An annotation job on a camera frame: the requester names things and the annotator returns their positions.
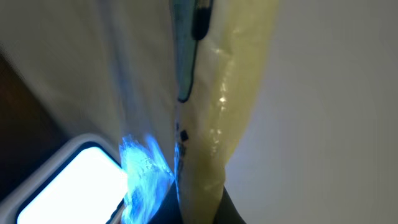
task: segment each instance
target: blue light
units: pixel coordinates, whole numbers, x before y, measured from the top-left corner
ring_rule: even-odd
[[[146,136],[145,140],[147,147],[126,136],[120,145],[128,185],[122,219],[128,224],[147,223],[158,211],[174,181],[156,140],[152,136]]]

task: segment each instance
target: white wall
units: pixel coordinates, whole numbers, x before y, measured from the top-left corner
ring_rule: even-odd
[[[226,188],[248,223],[398,223],[398,2],[281,0]]]

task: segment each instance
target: dark background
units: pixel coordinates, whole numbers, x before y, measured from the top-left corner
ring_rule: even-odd
[[[0,201],[67,140],[0,55]]]

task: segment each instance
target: white device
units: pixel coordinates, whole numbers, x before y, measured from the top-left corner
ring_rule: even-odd
[[[0,224],[117,223],[127,192],[119,153],[103,138],[67,142],[0,204]]]

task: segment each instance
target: glowing screen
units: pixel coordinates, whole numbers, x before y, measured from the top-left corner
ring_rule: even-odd
[[[20,212],[17,224],[106,223],[126,192],[117,163],[98,147],[84,149]]]

